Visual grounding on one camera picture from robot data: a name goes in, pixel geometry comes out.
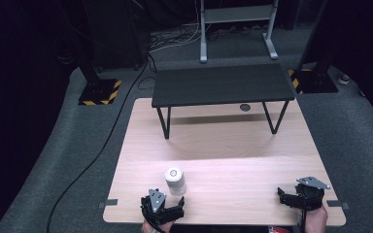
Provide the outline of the black post with striped base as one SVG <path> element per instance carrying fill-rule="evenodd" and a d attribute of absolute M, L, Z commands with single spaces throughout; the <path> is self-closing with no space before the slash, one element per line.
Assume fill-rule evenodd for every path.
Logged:
<path fill-rule="evenodd" d="M 81 22 L 77 27 L 73 27 L 73 36 L 75 37 L 74 49 L 79 67 L 85 77 L 86 84 L 79 97 L 79 104 L 86 106 L 108 105 L 114 102 L 118 94 L 120 81 L 117 79 L 100 79 L 97 70 L 93 66 L 94 49 L 100 46 L 91 35 L 89 17 L 85 0 L 82 2 Z"/>
<path fill-rule="evenodd" d="M 314 43 L 314 40 L 319 37 L 319 28 L 322 21 L 322 16 L 329 0 L 323 0 L 320 8 L 316 24 L 311 32 L 305 51 L 296 69 L 289 70 L 291 83 L 297 94 L 301 93 L 332 93 L 338 89 L 327 71 L 334 58 L 337 44 L 334 40 L 329 39 L 327 45 L 322 47 L 322 52 L 316 60 L 316 65 L 312 69 L 303 69 L 308 56 L 312 53 L 312 49 L 319 48 Z"/>

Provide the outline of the person's left hand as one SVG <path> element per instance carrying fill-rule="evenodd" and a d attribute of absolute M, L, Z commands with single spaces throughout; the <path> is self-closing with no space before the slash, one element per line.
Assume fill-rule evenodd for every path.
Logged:
<path fill-rule="evenodd" d="M 170 233 L 171 228 L 174 224 L 174 221 L 164 223 L 159 226 L 159 228 L 164 231 L 165 233 Z M 157 233 L 157 230 L 153 228 L 146 220 L 143 222 L 141 227 L 142 233 Z"/>

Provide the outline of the grey metal stand frame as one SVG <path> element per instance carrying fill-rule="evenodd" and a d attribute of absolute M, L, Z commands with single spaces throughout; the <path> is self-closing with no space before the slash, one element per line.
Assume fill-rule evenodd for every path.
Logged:
<path fill-rule="evenodd" d="M 262 34 L 262 37 L 269 52 L 269 56 L 272 60 L 278 59 L 279 55 L 271 39 L 276 14 L 278 12 L 278 5 L 279 0 L 272 0 L 271 4 L 261 6 L 207 9 L 205 7 L 205 0 L 200 0 L 200 62 L 206 63 L 208 60 L 206 42 L 207 25 L 261 20 L 268 21 L 267 30 Z"/>

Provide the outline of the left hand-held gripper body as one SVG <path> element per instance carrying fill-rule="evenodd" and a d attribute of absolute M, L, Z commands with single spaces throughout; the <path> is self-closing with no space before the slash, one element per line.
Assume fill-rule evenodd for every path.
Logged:
<path fill-rule="evenodd" d="M 150 225 L 162 225 L 173 221 L 173 211 L 165 208 L 166 195 L 158 189 L 150 189 L 149 195 L 141 198 L 141 212 Z"/>

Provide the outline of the person's right hand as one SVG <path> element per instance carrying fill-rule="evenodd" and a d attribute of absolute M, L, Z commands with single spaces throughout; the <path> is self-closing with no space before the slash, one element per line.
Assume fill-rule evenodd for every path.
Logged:
<path fill-rule="evenodd" d="M 308 211 L 305 215 L 303 215 L 300 209 L 296 209 L 295 211 L 300 219 L 304 220 L 301 222 L 304 233 L 325 233 L 328 213 L 324 206 L 313 211 Z"/>

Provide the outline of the grey tape strip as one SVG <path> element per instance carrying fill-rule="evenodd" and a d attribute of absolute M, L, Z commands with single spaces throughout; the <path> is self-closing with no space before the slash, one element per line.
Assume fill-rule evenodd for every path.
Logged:
<path fill-rule="evenodd" d="M 344 211 L 350 209 L 350 205 L 347 202 L 342 202 L 339 200 L 327 200 L 326 203 L 329 207 L 340 207 Z"/>
<path fill-rule="evenodd" d="M 118 204 L 118 199 L 107 199 L 104 202 L 98 204 L 99 209 L 105 209 L 107 206 L 116 206 Z"/>

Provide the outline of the black desktop shelf riser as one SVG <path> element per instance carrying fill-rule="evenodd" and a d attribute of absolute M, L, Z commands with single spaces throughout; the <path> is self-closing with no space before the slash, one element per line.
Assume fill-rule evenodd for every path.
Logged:
<path fill-rule="evenodd" d="M 261 103 L 282 101 L 294 94 L 278 64 L 206 67 L 167 70 L 156 74 L 152 107 L 156 109 L 163 135 L 170 135 L 171 116 L 163 109 L 174 107 Z"/>

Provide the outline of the white cylindrical bottle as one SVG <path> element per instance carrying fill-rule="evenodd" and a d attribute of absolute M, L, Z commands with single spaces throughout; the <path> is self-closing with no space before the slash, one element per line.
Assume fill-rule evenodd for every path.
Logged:
<path fill-rule="evenodd" d="M 187 191 L 184 172 L 179 167 L 170 167 L 165 171 L 165 181 L 172 195 L 182 196 Z"/>

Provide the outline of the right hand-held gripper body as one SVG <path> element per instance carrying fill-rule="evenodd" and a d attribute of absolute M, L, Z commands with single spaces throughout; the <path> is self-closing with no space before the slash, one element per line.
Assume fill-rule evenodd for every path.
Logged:
<path fill-rule="evenodd" d="M 330 186 L 315 177 L 297 179 L 295 190 L 301 198 L 301 208 L 306 211 L 314 211 L 322 206 L 324 191 Z"/>

